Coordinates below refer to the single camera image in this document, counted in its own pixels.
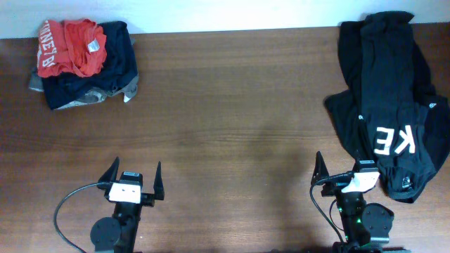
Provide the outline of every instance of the red shirt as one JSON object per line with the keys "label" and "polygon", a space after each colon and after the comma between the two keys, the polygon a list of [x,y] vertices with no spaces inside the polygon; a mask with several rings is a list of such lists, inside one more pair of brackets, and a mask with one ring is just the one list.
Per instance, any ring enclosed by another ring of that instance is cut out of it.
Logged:
{"label": "red shirt", "polygon": [[37,74],[40,77],[71,72],[79,77],[97,74],[106,59],[103,28],[88,19],[47,20],[39,31]]}

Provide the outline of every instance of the brown wooden surface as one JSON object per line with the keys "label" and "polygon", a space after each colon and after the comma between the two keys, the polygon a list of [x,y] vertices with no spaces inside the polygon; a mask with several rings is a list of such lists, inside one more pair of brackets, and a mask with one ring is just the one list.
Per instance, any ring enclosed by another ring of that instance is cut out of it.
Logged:
{"label": "brown wooden surface", "polygon": [[[440,94],[450,96],[450,24],[416,25]],[[331,173],[352,168],[322,102],[346,89],[338,28],[135,35],[139,92],[62,111],[27,89],[37,41],[0,41],[0,252],[75,252],[56,234],[66,194],[120,171],[152,191],[162,161],[166,200],[142,212],[136,251],[264,252],[329,246],[336,234],[309,199],[317,150]],[[391,246],[450,248],[450,162],[407,205],[366,194],[395,212]],[[332,199],[319,204],[328,210]],[[114,205],[89,189],[59,224],[88,252],[91,226]]]}

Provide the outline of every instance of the black cable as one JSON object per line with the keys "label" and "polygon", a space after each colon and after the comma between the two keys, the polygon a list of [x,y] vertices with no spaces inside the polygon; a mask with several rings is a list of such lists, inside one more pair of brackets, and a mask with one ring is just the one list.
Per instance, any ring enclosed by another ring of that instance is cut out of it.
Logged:
{"label": "black cable", "polygon": [[61,202],[59,202],[58,206],[57,206],[56,209],[55,209],[55,214],[53,215],[53,225],[55,226],[56,232],[59,234],[59,236],[60,236],[67,244],[69,244],[70,246],[74,247],[75,249],[78,249],[81,253],[87,253],[87,252],[85,252],[82,248],[76,246],[75,243],[73,243],[73,242],[71,242],[69,239],[67,239],[67,238],[63,235],[63,233],[61,232],[61,230],[59,229],[58,223],[56,222],[56,218],[58,217],[59,209],[60,209],[61,206],[64,204],[64,202],[65,202],[69,197],[72,197],[72,195],[74,195],[75,193],[78,193],[79,191],[84,190],[84,189],[89,188],[89,187],[100,186],[100,185],[108,185],[108,184],[110,184],[110,183],[91,183],[91,184],[89,184],[89,185],[87,185],[87,186],[80,187],[80,188],[78,188],[78,189],[72,191],[71,193],[69,193],[67,196],[65,196],[65,197],[63,198],[63,200],[61,200]]}
{"label": "black cable", "polygon": [[314,188],[314,186],[317,186],[319,184],[323,184],[326,181],[328,181],[329,179],[321,179],[319,181],[317,181],[315,184],[313,184],[311,186],[311,188],[309,189],[309,196],[311,197],[311,200],[313,202],[313,204],[316,206],[316,208],[318,209],[318,211],[322,214],[322,216],[325,218],[325,220],[330,224],[330,226],[334,229],[334,231],[337,233],[337,236],[339,237],[340,242],[343,244],[344,240],[342,239],[342,236],[340,235],[338,229],[336,228],[336,226],[333,224],[333,222],[330,221],[330,219],[326,216],[326,214],[322,211],[322,209],[319,207],[319,205],[317,204],[316,200],[314,199],[314,196],[312,194],[312,189]]}
{"label": "black cable", "polygon": [[342,228],[340,228],[340,227],[338,227],[338,225],[336,225],[336,223],[334,222],[334,220],[333,220],[333,217],[331,216],[331,210],[333,209],[333,205],[335,204],[337,202],[337,200],[333,200],[332,202],[331,202],[331,205],[330,205],[330,219],[331,219],[331,222],[333,222],[333,225],[337,228],[337,229],[339,229],[340,231],[344,231]]}

